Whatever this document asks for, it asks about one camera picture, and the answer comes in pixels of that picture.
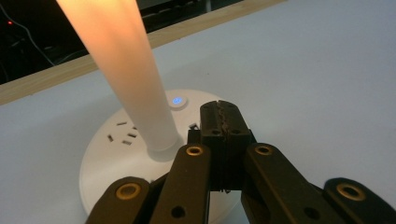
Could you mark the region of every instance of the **black cable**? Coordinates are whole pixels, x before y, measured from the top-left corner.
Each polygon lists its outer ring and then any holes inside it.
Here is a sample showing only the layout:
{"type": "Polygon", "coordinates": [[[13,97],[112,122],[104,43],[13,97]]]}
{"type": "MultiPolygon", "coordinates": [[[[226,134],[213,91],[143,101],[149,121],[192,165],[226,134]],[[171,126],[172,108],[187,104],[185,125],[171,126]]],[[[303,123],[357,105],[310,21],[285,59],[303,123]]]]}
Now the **black cable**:
{"type": "Polygon", "coordinates": [[[3,71],[4,78],[6,79],[6,81],[4,83],[9,82],[10,79],[9,79],[8,72],[7,72],[6,68],[3,66],[3,64],[1,62],[0,62],[0,68],[3,71]]]}
{"type": "Polygon", "coordinates": [[[83,53],[83,52],[86,53],[86,54],[88,54],[88,51],[87,51],[86,49],[81,49],[81,50],[78,50],[78,51],[75,51],[75,52],[73,52],[73,53],[70,53],[70,54],[66,55],[66,56],[63,57],[59,62],[57,62],[57,64],[64,63],[64,62],[66,62],[69,58],[73,57],[74,55],[79,54],[79,53],[83,53]]]}
{"type": "Polygon", "coordinates": [[[12,21],[14,24],[20,26],[22,29],[24,29],[24,30],[26,31],[26,33],[27,33],[27,35],[28,35],[30,41],[31,41],[32,44],[33,44],[33,46],[38,50],[38,52],[39,52],[39,53],[40,53],[40,54],[41,54],[52,66],[55,66],[56,64],[55,64],[55,63],[54,63],[54,62],[53,62],[53,61],[41,50],[41,48],[39,48],[38,45],[35,43],[35,41],[34,41],[33,38],[32,38],[32,35],[30,34],[29,29],[28,29],[26,26],[24,26],[24,25],[18,23],[17,21],[12,20],[12,18],[8,16],[6,10],[3,8],[3,6],[1,5],[1,3],[0,3],[0,9],[2,10],[3,14],[7,17],[8,20],[12,21]]]}

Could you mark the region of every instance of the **blue indicator light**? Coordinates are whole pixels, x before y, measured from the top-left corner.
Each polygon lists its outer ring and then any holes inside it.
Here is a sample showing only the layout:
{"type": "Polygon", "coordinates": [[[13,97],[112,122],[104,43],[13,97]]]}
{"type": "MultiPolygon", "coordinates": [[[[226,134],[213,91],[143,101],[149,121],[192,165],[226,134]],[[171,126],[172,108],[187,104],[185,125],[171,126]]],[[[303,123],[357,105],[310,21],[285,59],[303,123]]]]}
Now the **blue indicator light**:
{"type": "Polygon", "coordinates": [[[175,97],[175,98],[172,100],[172,103],[174,103],[174,105],[178,105],[178,104],[180,104],[181,102],[183,102],[183,98],[181,98],[181,97],[175,97]]]}

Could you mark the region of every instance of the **bolt hole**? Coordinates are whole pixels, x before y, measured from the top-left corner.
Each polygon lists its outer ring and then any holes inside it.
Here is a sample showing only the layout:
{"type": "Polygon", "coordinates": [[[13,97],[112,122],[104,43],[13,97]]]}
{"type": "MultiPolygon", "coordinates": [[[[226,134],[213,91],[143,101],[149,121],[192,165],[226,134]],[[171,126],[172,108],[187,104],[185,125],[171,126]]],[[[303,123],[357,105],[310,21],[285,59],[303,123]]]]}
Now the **bolt hole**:
{"type": "Polygon", "coordinates": [[[273,150],[269,147],[256,147],[255,151],[263,156],[269,156],[273,153],[273,150]]]}
{"type": "Polygon", "coordinates": [[[354,197],[359,196],[359,193],[358,193],[355,189],[353,189],[353,188],[345,187],[345,188],[344,188],[344,191],[345,191],[346,193],[348,193],[348,194],[354,196],[354,197]]]}
{"type": "Polygon", "coordinates": [[[136,183],[127,183],[119,187],[116,191],[117,198],[121,200],[131,200],[140,193],[140,186],[136,183]]]}
{"type": "Polygon", "coordinates": [[[186,216],[186,211],[181,206],[176,206],[172,209],[172,217],[174,218],[182,218],[186,216]]]}
{"type": "Polygon", "coordinates": [[[341,195],[350,200],[359,202],[366,199],[366,195],[364,194],[363,190],[354,185],[341,183],[337,185],[336,188],[341,195]]]}
{"type": "Polygon", "coordinates": [[[202,153],[204,153],[204,151],[200,147],[187,148],[187,154],[189,154],[190,156],[199,156],[202,153]]]}
{"type": "Polygon", "coordinates": [[[304,209],[304,212],[305,212],[305,214],[308,217],[310,217],[310,218],[312,218],[314,220],[319,220],[320,219],[320,212],[317,209],[315,209],[315,208],[306,207],[304,209]]]}

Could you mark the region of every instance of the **white cylindrical object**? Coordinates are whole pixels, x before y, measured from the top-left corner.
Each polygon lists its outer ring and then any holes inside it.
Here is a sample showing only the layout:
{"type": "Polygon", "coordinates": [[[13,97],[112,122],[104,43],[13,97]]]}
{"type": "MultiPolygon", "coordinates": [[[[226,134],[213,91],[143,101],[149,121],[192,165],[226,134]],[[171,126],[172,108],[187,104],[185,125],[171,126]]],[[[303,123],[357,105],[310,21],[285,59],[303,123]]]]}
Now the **white cylindrical object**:
{"type": "Polygon", "coordinates": [[[178,133],[135,0],[58,0],[149,150],[178,133]]]}

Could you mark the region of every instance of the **round power strip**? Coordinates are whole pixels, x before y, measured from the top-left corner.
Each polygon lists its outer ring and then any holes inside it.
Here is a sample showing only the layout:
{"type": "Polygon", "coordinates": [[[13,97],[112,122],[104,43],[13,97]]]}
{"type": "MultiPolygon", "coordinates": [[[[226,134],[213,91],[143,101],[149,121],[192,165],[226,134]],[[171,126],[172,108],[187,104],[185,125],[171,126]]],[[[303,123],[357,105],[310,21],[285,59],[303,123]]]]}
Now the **round power strip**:
{"type": "MultiPolygon", "coordinates": [[[[174,147],[149,152],[123,109],[110,117],[91,140],[79,176],[81,200],[88,214],[114,181],[135,176],[151,182],[168,173],[178,149],[187,143],[188,130],[199,128],[200,106],[220,100],[216,95],[193,90],[167,91],[166,96],[180,135],[174,147]]],[[[211,192],[209,223],[221,223],[239,198],[238,191],[211,192]]]]}

